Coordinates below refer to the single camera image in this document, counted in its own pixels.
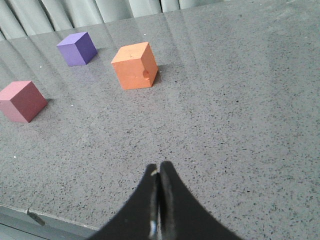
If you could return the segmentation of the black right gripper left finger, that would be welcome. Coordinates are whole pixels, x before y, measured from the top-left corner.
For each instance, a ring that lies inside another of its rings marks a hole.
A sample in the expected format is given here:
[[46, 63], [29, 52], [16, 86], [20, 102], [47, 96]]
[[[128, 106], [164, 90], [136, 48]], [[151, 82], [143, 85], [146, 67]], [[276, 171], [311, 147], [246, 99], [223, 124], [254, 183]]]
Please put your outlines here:
[[90, 240], [156, 240], [158, 238], [158, 171], [149, 164], [134, 193]]

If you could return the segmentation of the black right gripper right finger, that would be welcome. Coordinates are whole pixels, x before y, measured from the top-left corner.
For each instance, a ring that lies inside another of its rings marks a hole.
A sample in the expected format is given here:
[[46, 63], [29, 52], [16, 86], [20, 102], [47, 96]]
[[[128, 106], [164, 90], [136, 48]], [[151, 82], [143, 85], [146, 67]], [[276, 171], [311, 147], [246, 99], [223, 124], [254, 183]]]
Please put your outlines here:
[[164, 240], [239, 240], [194, 198], [170, 161], [160, 164], [160, 222]]

